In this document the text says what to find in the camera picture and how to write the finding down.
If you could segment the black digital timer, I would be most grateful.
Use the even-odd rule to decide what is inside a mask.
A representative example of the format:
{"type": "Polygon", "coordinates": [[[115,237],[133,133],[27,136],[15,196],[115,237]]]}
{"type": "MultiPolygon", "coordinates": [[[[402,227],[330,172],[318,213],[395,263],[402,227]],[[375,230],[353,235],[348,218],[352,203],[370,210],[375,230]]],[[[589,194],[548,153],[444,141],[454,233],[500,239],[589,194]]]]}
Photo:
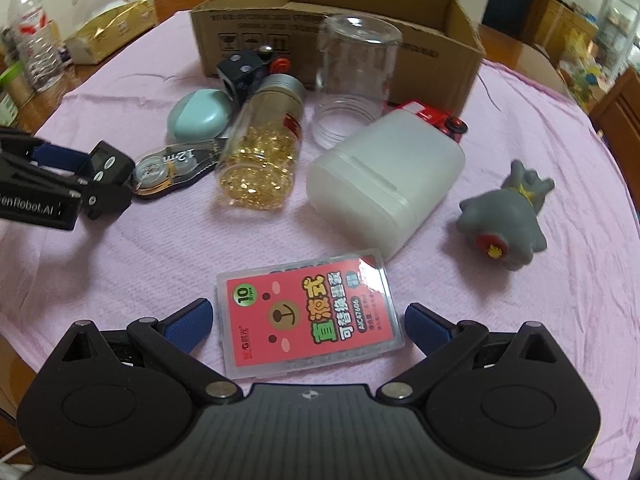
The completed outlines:
{"type": "Polygon", "coordinates": [[[96,182],[123,185],[129,181],[134,166],[136,164],[128,155],[100,141],[76,174],[96,182]]]}

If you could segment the clear water bottle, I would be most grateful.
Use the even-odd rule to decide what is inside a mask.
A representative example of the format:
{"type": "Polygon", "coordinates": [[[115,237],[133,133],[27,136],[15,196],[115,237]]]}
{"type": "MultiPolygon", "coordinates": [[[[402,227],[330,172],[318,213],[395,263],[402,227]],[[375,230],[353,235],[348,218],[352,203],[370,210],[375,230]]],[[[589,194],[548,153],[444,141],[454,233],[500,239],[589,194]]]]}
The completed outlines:
{"type": "Polygon", "coordinates": [[[8,18],[32,88],[47,91],[62,78],[64,65],[42,0],[10,0],[8,18]]]}

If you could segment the red toy train car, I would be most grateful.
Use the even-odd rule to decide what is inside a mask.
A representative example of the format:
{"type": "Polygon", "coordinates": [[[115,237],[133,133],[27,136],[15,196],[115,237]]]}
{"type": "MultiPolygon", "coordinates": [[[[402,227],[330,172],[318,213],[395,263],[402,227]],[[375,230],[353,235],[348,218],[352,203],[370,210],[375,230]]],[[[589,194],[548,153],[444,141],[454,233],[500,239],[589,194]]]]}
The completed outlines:
{"type": "Polygon", "coordinates": [[[432,125],[443,134],[446,134],[446,136],[449,136],[450,139],[456,143],[459,143],[462,140],[462,136],[465,136],[469,131],[468,125],[460,117],[420,101],[408,101],[392,107],[392,110],[405,110],[418,116],[424,120],[424,122],[432,125]]]}

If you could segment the cardboard box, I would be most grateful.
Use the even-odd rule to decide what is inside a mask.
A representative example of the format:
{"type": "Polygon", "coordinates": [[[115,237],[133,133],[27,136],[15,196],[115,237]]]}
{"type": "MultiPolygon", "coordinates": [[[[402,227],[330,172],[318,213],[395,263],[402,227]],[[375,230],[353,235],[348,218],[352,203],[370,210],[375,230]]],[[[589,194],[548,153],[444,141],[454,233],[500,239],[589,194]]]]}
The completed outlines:
{"type": "Polygon", "coordinates": [[[326,19],[338,16],[343,41],[360,44],[366,29],[397,46],[388,102],[416,100],[460,114],[485,50],[458,0],[207,0],[191,11],[203,72],[243,49],[264,44],[288,58],[305,86],[317,82],[326,19]]]}

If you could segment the clear plastic jar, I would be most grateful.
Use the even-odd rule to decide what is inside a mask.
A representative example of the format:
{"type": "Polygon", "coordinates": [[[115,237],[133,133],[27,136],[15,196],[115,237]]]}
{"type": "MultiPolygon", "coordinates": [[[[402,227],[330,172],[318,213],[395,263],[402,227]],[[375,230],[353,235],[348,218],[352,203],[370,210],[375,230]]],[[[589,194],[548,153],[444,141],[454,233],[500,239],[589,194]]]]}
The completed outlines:
{"type": "Polygon", "coordinates": [[[333,148],[383,115],[402,33],[370,15],[335,14],[318,32],[319,65],[311,132],[333,148]]]}

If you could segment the wooden cabinet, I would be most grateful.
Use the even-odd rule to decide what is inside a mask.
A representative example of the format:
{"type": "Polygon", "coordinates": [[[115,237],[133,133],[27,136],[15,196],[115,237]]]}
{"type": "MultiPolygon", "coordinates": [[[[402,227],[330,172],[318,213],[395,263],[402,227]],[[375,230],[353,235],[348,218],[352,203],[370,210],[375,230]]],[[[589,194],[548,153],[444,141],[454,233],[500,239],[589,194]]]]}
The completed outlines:
{"type": "Polygon", "coordinates": [[[533,0],[522,39],[544,54],[553,66],[557,66],[573,32],[589,46],[597,30],[597,26],[578,12],[573,3],[533,0]]]}

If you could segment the white translucent plastic bottle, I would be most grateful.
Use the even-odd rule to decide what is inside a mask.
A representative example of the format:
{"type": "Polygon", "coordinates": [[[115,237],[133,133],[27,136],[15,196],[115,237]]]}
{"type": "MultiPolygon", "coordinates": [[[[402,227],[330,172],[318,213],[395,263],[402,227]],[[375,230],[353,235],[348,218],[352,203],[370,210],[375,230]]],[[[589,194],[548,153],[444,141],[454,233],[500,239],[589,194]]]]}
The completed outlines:
{"type": "Polygon", "coordinates": [[[310,163],[307,198],[359,249],[390,260],[462,174],[459,143],[405,110],[392,110],[310,163]]]}

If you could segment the gold tissue pack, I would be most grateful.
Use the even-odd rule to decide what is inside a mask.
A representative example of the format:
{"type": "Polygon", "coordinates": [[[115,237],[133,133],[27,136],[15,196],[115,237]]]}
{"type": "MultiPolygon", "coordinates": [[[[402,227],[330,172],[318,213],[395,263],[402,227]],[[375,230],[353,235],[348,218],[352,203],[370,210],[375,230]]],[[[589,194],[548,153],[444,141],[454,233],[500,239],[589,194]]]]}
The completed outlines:
{"type": "Polygon", "coordinates": [[[98,65],[158,24],[154,0],[138,0],[103,12],[65,39],[76,65],[98,65]]]}

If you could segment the grey cat plush toy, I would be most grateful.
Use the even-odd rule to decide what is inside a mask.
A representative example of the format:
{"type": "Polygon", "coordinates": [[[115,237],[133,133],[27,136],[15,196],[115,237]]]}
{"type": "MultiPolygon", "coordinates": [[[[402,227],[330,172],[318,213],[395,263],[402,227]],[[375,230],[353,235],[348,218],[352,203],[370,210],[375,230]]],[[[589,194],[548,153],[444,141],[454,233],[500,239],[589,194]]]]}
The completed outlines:
{"type": "Polygon", "coordinates": [[[462,200],[456,229],[491,261],[520,270],[548,247],[538,214],[554,187],[514,159],[500,188],[462,200]]]}

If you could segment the green lid container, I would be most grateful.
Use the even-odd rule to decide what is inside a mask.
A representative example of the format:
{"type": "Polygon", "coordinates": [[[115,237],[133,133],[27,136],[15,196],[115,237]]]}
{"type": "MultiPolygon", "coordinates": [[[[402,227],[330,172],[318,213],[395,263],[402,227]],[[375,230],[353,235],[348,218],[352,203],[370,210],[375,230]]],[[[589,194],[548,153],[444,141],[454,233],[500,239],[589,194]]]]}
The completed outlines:
{"type": "Polygon", "coordinates": [[[18,108],[23,107],[34,96],[21,62],[13,63],[1,74],[1,87],[9,93],[18,108]]]}

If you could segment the pink refill card case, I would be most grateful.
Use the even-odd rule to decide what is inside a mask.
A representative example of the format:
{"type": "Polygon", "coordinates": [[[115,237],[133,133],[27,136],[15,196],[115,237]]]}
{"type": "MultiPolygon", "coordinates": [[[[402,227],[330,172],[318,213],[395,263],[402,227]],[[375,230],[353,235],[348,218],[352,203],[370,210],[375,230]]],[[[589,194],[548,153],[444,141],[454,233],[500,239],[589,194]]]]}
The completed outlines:
{"type": "Polygon", "coordinates": [[[262,379],[368,360],[404,344],[376,249],[221,273],[224,369],[262,379]]]}

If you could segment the teal oval case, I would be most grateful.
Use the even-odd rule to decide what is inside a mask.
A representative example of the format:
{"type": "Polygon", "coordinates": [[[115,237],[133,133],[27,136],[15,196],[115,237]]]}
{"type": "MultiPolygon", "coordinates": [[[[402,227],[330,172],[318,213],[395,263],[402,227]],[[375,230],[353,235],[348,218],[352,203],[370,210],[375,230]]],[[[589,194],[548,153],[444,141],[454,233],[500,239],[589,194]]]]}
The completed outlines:
{"type": "Polygon", "coordinates": [[[215,139],[228,128],[233,112],[232,101],[222,90],[201,89],[191,92],[168,114],[168,139],[179,143],[215,139]]]}

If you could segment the wooden chair right side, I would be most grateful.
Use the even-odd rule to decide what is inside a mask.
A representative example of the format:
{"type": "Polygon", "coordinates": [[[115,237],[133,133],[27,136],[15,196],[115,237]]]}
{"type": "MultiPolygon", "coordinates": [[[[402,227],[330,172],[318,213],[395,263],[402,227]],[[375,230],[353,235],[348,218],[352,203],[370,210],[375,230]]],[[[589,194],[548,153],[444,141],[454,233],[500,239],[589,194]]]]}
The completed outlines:
{"type": "Polygon", "coordinates": [[[601,131],[616,156],[639,159],[639,72],[626,69],[610,91],[589,114],[593,127],[601,131]]]}

